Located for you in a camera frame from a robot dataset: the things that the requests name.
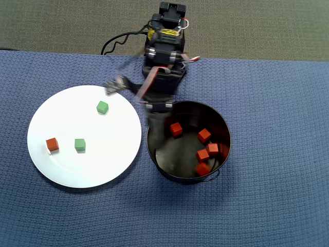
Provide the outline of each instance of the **gray carpet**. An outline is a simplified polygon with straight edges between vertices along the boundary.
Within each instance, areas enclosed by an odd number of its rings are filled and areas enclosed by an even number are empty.
[[[113,36],[140,29],[160,0],[0,0],[0,46],[99,54]],[[180,0],[191,56],[329,61],[328,0]],[[131,55],[144,36],[115,54]]]

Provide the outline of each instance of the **wooden block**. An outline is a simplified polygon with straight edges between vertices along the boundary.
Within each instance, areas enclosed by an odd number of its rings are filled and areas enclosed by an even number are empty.
[[[206,163],[201,162],[196,167],[196,172],[202,177],[202,176],[205,176],[205,175],[208,175],[209,174],[210,168],[209,168],[209,166],[207,166]]]
[[[46,144],[47,144],[47,148],[50,152],[59,149],[58,142],[57,142],[56,138],[46,140]]]
[[[224,159],[227,158],[230,148],[223,143],[218,143],[219,152],[222,153]]]
[[[85,140],[84,139],[75,139],[74,148],[77,151],[84,151],[84,150],[86,150],[86,142],[85,142]]]
[[[199,161],[205,161],[209,159],[209,154],[207,152],[207,149],[201,149],[196,153],[196,157]]]
[[[207,152],[210,156],[216,155],[218,153],[217,143],[209,143],[207,145]]]
[[[170,125],[170,131],[173,134],[173,136],[178,136],[178,135],[182,134],[183,129],[180,126],[180,124],[178,122],[176,122],[176,123],[173,123],[172,125]]]
[[[202,143],[205,143],[207,140],[209,140],[211,137],[210,132],[207,129],[203,129],[199,132],[199,134],[197,135],[197,138],[199,138],[199,140]]]
[[[104,101],[100,101],[96,108],[98,112],[105,114],[108,111],[108,104]]]

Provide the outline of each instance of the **black metal bucket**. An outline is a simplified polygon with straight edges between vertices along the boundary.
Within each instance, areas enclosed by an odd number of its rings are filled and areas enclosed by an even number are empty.
[[[179,122],[183,128],[180,137],[174,138],[170,132],[170,125]],[[211,167],[210,173],[199,177],[196,172],[198,160],[196,153],[206,148],[197,138],[198,133],[206,128],[211,133],[207,143],[222,143],[229,150],[218,153],[208,160]],[[149,154],[163,176],[180,184],[196,184],[208,182],[220,174],[231,151],[231,133],[223,117],[213,108],[194,101],[180,101],[173,104],[173,114],[164,123],[165,143],[160,149],[155,149],[151,144],[151,131],[147,132],[147,147]]]

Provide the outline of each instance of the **green cube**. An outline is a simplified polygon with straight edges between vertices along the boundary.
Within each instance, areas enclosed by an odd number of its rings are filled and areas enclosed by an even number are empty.
[[[84,141],[84,139],[76,139],[74,147],[77,151],[84,151],[86,150],[86,142]]]
[[[108,104],[104,101],[100,101],[97,105],[97,111],[102,114],[105,114],[108,111]]]

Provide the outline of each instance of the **blue fabric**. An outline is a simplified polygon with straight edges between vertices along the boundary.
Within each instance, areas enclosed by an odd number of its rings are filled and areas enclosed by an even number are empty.
[[[218,110],[232,150],[212,182],[166,180],[142,144],[115,180],[59,186],[27,150],[29,122],[53,94],[102,85],[128,57],[0,52],[0,246],[328,246],[329,63],[201,59],[177,100]],[[142,82],[141,61],[127,70]]]

